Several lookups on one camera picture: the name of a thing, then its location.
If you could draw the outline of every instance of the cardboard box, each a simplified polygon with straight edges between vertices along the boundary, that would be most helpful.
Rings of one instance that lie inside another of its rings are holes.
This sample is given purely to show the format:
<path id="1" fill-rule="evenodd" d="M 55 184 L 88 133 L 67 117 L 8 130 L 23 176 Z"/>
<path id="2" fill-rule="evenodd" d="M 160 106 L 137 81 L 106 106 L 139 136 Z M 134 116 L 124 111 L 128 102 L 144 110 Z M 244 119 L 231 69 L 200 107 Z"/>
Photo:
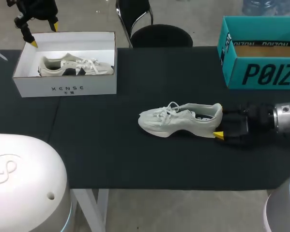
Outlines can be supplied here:
<path id="1" fill-rule="evenodd" d="M 231 89 L 290 89 L 290 17 L 225 16 L 218 53 Z"/>
<path id="2" fill-rule="evenodd" d="M 22 97 L 75 96 L 117 93 L 114 32 L 53 32 L 33 34 L 38 48 L 26 43 L 13 80 Z M 61 58 L 66 53 L 95 58 L 114 66 L 112 75 L 45 76 L 38 73 L 41 58 Z"/>

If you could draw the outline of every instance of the concrete floor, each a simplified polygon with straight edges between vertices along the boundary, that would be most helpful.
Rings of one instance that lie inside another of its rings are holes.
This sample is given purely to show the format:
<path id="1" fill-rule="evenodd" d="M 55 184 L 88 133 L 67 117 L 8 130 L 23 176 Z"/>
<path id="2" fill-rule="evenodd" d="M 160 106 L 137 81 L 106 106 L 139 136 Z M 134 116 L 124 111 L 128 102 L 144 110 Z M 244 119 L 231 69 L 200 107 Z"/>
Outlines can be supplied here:
<path id="1" fill-rule="evenodd" d="M 115 0 L 56 0 L 59 31 L 115 31 L 118 47 L 128 43 L 117 17 Z M 186 30 L 194 46 L 216 45 L 222 16 L 236 15 L 241 0 L 151 0 L 155 24 Z M 17 8 L 0 0 L 0 49 L 22 49 L 13 20 Z M 143 18 L 136 29 L 147 25 Z M 47 22 L 30 22 L 32 32 L 50 31 Z M 263 232 L 266 191 L 110 191 L 107 232 Z M 85 220 L 79 231 L 88 232 Z"/>

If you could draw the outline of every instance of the white sneaker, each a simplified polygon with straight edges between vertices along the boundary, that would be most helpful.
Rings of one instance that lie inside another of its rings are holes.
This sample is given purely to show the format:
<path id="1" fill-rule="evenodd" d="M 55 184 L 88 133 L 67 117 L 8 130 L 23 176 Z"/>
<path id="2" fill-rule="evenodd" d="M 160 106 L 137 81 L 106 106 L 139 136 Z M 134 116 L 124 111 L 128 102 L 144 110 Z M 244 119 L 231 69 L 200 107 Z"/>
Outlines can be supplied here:
<path id="1" fill-rule="evenodd" d="M 213 132 L 222 120 L 222 106 L 188 103 L 179 106 L 171 102 L 167 107 L 152 109 L 140 114 L 138 124 L 146 132 L 169 137 L 176 131 L 186 130 L 197 136 L 214 138 Z"/>
<path id="2" fill-rule="evenodd" d="M 105 75 L 113 74 L 112 66 L 96 59 L 81 59 L 67 53 L 59 59 L 43 57 L 38 72 L 41 76 Z"/>

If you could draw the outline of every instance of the chair seat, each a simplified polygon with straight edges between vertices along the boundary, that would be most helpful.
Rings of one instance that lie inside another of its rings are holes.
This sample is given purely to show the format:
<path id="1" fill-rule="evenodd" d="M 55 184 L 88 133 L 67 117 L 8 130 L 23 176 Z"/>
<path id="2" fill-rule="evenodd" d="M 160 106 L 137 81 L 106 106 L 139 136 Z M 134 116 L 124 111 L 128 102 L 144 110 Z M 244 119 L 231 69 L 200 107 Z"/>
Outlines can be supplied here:
<path id="1" fill-rule="evenodd" d="M 133 47 L 192 47 L 191 36 L 183 29 L 155 24 L 136 31 L 131 38 Z"/>

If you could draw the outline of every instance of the shoelace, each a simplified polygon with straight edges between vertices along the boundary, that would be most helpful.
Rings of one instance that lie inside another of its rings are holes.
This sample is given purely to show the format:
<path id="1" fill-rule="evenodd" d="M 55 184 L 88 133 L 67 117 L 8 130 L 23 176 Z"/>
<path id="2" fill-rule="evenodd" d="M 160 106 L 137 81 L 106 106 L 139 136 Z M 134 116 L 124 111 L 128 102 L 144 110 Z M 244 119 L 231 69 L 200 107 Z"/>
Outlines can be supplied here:
<path id="1" fill-rule="evenodd" d="M 99 65 L 100 63 L 96 59 L 83 59 L 83 60 L 76 60 L 76 63 L 78 63 L 78 68 L 84 68 L 84 69 L 90 69 L 96 72 L 98 74 L 98 70 L 95 65 Z"/>
<path id="2" fill-rule="evenodd" d="M 168 115 L 176 115 L 178 112 L 178 109 L 176 109 L 176 107 L 171 107 L 171 105 L 174 104 L 176 105 L 176 107 L 179 107 L 179 105 L 175 102 L 171 102 L 170 104 L 168 104 L 167 107 L 162 107 L 157 109 L 154 114 L 157 115 L 157 117 L 162 119 L 161 125 L 165 123 Z"/>

